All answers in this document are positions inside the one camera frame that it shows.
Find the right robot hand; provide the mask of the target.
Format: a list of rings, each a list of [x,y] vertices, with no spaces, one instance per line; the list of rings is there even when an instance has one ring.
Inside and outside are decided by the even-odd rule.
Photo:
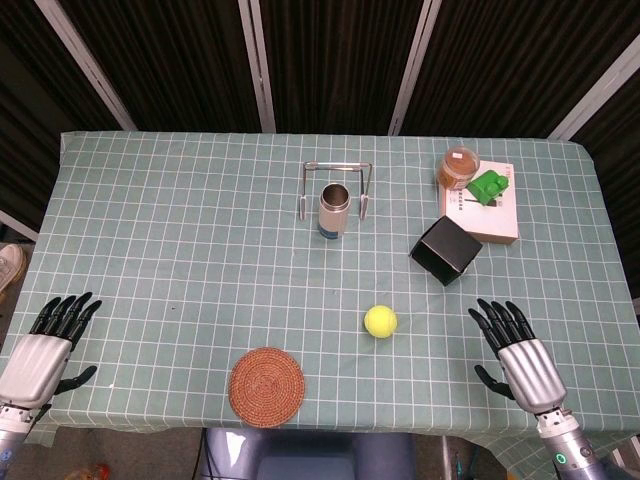
[[[499,361],[505,380],[494,379],[481,365],[474,370],[491,391],[515,401],[531,414],[558,409],[567,396],[566,386],[545,345],[536,337],[524,313],[507,301],[477,300],[479,310],[468,310]]]

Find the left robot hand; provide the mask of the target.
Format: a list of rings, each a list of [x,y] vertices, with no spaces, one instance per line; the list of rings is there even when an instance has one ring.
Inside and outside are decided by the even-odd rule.
[[[86,292],[55,297],[40,311],[13,349],[1,374],[1,403],[34,410],[52,397],[86,384],[96,373],[91,365],[76,377],[63,377],[71,353],[102,302]]]

